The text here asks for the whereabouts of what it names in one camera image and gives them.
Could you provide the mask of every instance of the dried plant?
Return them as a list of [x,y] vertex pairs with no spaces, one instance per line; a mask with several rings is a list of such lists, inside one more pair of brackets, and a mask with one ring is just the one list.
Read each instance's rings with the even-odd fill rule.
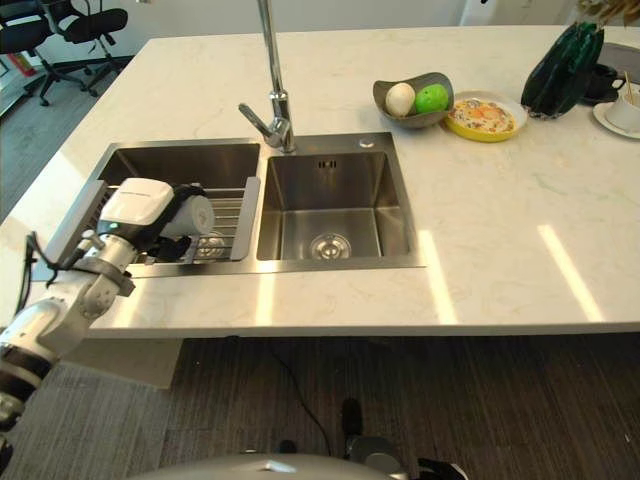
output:
[[640,0],[578,0],[578,8],[597,17],[603,25],[618,15],[622,15],[624,25],[640,18]]

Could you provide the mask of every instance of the gray carpet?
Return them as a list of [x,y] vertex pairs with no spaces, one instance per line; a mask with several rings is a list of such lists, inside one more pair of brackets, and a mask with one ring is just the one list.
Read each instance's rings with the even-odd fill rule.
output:
[[[73,73],[90,80],[82,72]],[[96,85],[104,92],[114,80],[113,75]],[[3,98],[15,96],[25,83],[23,78],[2,91]],[[53,157],[80,120],[98,101],[76,85],[54,83],[46,95],[49,107],[40,106],[37,96],[25,100],[8,113],[0,123],[0,221],[4,221],[20,197]]]
[[267,348],[288,362],[341,454],[340,405],[365,431],[472,480],[632,480],[640,471],[640,335],[187,340],[173,387],[63,366],[11,432],[4,478],[120,479],[282,439],[322,437]]

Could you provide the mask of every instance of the black cable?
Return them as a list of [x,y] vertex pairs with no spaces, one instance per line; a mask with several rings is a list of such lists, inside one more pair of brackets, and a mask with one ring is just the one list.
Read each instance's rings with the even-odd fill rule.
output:
[[49,288],[49,285],[51,285],[58,277],[58,272],[62,270],[62,267],[59,264],[52,262],[51,260],[49,260],[49,258],[47,258],[44,251],[40,247],[40,243],[38,243],[36,232],[31,232],[30,234],[28,234],[25,241],[22,284],[20,285],[20,294],[18,296],[18,304],[16,305],[16,315],[27,304],[27,300],[29,300],[29,294],[31,293],[31,267],[34,263],[36,263],[36,259],[33,255],[34,252],[37,253],[40,258],[42,258],[44,263],[47,265],[47,268],[49,268],[53,272],[51,274],[51,278],[47,280],[47,288]]
[[31,293],[31,265],[34,262],[33,248],[26,242],[24,251],[24,265],[22,267],[22,284],[20,285],[20,294],[18,296],[18,304],[16,305],[15,314],[22,310],[29,299]]
[[298,384],[298,379],[294,375],[293,370],[291,370],[291,367],[289,367],[289,365],[287,365],[285,361],[282,360],[282,358],[280,358],[278,354],[276,354],[276,352],[273,351],[273,348],[271,347],[270,343],[267,343],[267,348],[269,349],[269,353],[271,353],[273,358],[276,359],[276,361],[282,366],[282,368],[284,368],[284,370],[289,375],[289,378],[291,379],[291,383],[293,384],[293,388],[295,389],[296,394],[298,395],[298,401],[300,402],[300,405],[302,406],[306,414],[309,416],[309,418],[313,421],[313,423],[315,423],[320,429],[320,432],[322,433],[322,437],[324,438],[325,446],[327,448],[327,455],[331,457],[332,456],[331,444],[329,443],[329,436],[327,435],[327,431],[324,429],[320,421],[317,419],[317,417],[313,414],[311,409],[307,406],[306,402],[304,401],[304,397],[302,396],[302,391],[300,390],[300,385]]

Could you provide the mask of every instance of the yellow plate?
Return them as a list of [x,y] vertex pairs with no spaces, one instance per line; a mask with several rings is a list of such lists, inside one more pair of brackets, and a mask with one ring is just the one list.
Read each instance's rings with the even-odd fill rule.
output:
[[513,115],[515,126],[514,129],[509,132],[482,132],[480,130],[475,130],[473,128],[468,128],[460,125],[451,117],[446,116],[444,119],[444,123],[451,129],[452,132],[457,133],[461,137],[467,138],[469,140],[475,140],[476,142],[502,142],[507,138],[513,137],[527,123],[527,112],[524,110],[524,108],[522,108],[520,104],[514,102],[510,98],[498,93],[486,92],[484,90],[467,90],[464,92],[456,93],[454,96],[453,104],[455,106],[456,102],[460,100],[468,100],[472,98],[476,98],[482,102],[496,103],[500,108],[503,108],[511,115]]

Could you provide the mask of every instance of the kitchen island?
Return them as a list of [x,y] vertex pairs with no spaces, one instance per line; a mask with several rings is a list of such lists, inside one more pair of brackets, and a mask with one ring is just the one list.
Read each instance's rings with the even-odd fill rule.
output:
[[[640,330],[638,141],[609,132],[584,106],[481,144],[441,125],[401,130],[373,102],[375,80],[429,71],[446,74],[456,91],[519,100],[563,28],[278,34],[297,135],[392,132],[427,267],[137,279],[90,336]],[[640,47],[640,29],[607,28],[605,41]],[[151,40],[0,226],[2,324],[13,316],[26,233],[36,230],[43,244],[51,238],[109,144],[257,140],[237,105],[270,118],[269,90],[261,35]],[[258,228],[256,220],[253,235]],[[42,291],[34,285],[31,299]]]

